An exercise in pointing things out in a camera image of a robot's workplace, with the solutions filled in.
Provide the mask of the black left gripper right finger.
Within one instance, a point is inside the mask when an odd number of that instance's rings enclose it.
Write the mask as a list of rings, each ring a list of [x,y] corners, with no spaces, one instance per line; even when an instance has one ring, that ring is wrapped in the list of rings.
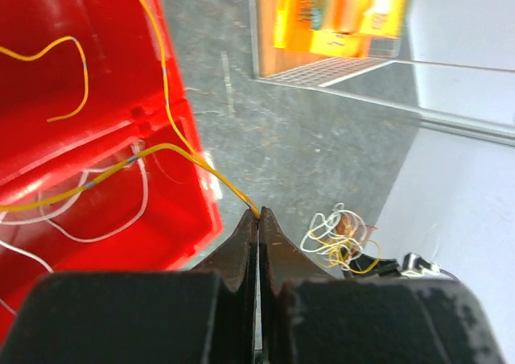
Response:
[[[502,363],[478,299],[450,279],[336,279],[258,222],[262,352],[270,363]]]

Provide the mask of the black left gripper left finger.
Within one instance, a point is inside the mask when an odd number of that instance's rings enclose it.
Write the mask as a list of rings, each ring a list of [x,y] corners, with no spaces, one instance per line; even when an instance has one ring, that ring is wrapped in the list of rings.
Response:
[[[251,363],[257,218],[188,271],[61,272],[24,300],[4,363]]]

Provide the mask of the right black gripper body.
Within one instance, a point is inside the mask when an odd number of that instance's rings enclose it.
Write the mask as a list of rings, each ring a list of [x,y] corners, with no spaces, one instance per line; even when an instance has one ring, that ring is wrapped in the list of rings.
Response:
[[[349,268],[341,268],[344,278],[398,278],[401,276],[401,266],[396,259],[376,259],[362,254],[349,263]]]

